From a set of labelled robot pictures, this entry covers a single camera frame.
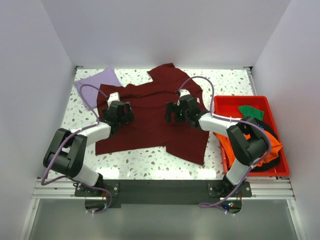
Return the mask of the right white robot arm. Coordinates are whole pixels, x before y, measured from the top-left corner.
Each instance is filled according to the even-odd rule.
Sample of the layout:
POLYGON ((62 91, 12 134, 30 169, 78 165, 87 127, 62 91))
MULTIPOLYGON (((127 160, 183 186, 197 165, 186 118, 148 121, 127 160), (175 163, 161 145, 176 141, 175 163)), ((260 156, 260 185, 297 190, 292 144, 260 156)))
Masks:
POLYGON ((195 97, 185 89, 176 102, 166 104, 166 122, 171 122, 172 117, 175 122, 187 122, 194 128, 228 138, 235 160, 222 182, 213 187, 222 197, 235 196, 249 172, 272 150, 270 138, 253 117, 228 118, 201 110, 195 97))

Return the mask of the maroon t shirt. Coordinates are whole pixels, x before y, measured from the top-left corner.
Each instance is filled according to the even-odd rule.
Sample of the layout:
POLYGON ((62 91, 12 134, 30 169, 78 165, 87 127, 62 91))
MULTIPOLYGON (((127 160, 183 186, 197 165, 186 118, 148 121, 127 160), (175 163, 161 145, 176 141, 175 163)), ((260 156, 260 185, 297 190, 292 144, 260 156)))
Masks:
POLYGON ((130 103, 134 121, 121 126, 114 136, 96 142, 95 153, 165 147, 171 155, 203 165, 209 133, 187 122, 165 121, 166 104, 177 101, 176 91, 189 76, 173 63, 160 65, 148 74, 152 82, 142 85, 100 86, 102 93, 96 100, 99 115, 107 108, 105 95, 117 92, 121 101, 130 103))

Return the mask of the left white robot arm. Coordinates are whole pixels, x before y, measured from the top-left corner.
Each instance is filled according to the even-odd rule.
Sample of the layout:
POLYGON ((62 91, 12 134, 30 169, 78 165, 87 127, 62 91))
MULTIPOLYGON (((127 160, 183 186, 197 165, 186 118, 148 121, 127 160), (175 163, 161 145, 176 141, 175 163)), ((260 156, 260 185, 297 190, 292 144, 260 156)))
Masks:
POLYGON ((96 142, 114 136, 121 126, 135 120, 129 102, 113 100, 102 111, 97 123, 78 130, 59 128, 43 159, 46 168, 41 185, 49 185, 59 179, 68 178, 85 186, 92 196, 106 192, 103 176, 84 164, 86 148, 96 142))

